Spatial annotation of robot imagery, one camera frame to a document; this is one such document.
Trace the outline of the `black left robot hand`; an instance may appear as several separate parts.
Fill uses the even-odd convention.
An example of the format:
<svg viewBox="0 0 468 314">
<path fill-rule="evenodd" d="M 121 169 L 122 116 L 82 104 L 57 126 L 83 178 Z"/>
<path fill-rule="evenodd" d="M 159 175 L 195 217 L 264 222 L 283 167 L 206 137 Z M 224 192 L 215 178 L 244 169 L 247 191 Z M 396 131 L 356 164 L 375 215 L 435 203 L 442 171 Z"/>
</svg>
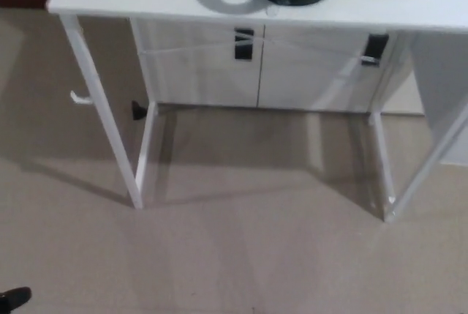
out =
<svg viewBox="0 0 468 314">
<path fill-rule="evenodd" d="M 30 287 L 13 288 L 1 292 L 1 313 L 11 313 L 13 310 L 26 304 L 32 298 Z"/>
</svg>

